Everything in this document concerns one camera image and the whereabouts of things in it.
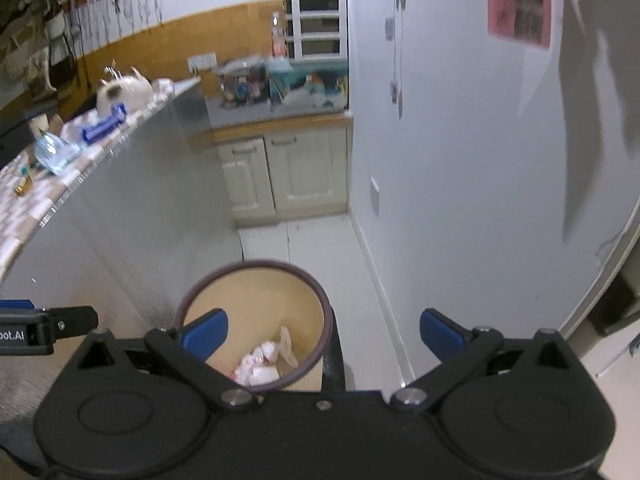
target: teapot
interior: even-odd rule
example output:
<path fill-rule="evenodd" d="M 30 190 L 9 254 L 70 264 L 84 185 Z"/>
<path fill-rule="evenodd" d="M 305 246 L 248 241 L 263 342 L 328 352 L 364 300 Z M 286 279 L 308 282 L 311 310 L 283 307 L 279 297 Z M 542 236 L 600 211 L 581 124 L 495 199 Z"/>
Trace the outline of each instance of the teapot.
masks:
<path fill-rule="evenodd" d="M 133 75 L 123 76 L 115 69 L 115 62 L 110 67 L 105 67 L 104 72 L 111 74 L 111 80 L 103 80 L 102 87 L 97 92 L 95 108 L 98 117 L 110 116 L 111 107 L 119 103 L 123 103 L 127 114 L 131 114 L 153 100 L 151 83 L 135 68 L 131 67 L 131 70 Z"/>

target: white ceramic pot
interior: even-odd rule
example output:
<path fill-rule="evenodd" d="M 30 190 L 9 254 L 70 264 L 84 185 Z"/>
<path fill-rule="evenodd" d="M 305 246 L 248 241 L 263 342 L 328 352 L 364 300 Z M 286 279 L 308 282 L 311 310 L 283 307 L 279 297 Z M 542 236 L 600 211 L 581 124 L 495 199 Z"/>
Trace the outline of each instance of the white ceramic pot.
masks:
<path fill-rule="evenodd" d="M 111 115 L 111 107 L 123 103 L 127 114 L 145 107 L 154 98 L 151 83 L 131 68 L 134 75 L 117 77 L 109 82 L 103 81 L 98 90 L 96 109 L 100 118 Z"/>
<path fill-rule="evenodd" d="M 45 23 L 45 28 L 49 40 L 55 40 L 62 36 L 66 29 L 65 13 L 60 10 L 59 13 Z"/>

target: fish tank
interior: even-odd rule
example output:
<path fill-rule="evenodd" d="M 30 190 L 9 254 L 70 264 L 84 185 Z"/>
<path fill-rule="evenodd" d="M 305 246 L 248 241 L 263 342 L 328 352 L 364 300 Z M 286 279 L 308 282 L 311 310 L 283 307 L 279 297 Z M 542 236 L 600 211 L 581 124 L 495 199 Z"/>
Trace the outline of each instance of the fish tank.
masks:
<path fill-rule="evenodd" d="M 349 107 L 349 62 L 339 60 L 268 61 L 271 110 L 341 112 Z"/>

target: cabinet handle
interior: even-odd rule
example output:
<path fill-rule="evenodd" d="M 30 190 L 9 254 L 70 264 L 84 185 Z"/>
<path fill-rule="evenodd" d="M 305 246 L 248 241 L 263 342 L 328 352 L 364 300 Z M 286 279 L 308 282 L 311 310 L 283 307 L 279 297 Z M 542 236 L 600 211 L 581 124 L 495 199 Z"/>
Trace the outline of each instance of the cabinet handle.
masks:
<path fill-rule="evenodd" d="M 289 139 L 289 140 L 279 140 L 278 142 L 276 142 L 275 140 L 271 139 L 271 145 L 272 146 L 289 146 L 291 144 L 295 144 L 296 142 L 298 142 L 298 138 L 297 137 L 293 137 L 293 139 Z"/>
<path fill-rule="evenodd" d="M 253 152 L 257 152 L 258 148 L 256 146 L 249 148 L 248 150 L 231 150 L 231 153 L 236 155 L 251 155 Z"/>

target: robotic arm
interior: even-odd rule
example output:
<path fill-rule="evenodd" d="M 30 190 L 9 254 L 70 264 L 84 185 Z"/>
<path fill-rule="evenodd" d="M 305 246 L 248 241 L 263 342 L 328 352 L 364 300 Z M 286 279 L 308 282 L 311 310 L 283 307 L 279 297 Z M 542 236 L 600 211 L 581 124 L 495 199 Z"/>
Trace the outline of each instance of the robotic arm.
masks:
<path fill-rule="evenodd" d="M 41 313 L 19 322 L 37 326 Z M 444 362 L 386 403 L 380 392 L 252 394 L 202 360 L 225 317 L 141 340 L 92 330 L 34 418 L 44 478 L 600 478 L 614 418 L 554 330 L 505 339 L 427 309 L 420 334 Z"/>

